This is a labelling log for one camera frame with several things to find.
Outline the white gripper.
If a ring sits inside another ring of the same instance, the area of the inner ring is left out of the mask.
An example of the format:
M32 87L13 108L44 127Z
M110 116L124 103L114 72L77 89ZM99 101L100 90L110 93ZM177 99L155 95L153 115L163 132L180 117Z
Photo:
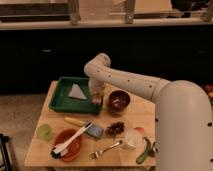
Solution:
M104 96L104 89L105 89L104 82L90 78L88 85L89 85L89 91L90 91L90 94L92 97L103 97Z

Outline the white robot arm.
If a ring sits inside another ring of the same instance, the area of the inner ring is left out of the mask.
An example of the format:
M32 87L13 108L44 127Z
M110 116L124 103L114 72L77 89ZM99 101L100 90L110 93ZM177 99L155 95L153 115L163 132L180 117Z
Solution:
M100 53L84 66L90 91L109 83L155 104L156 171L213 171L213 110L191 81L168 81L110 67Z

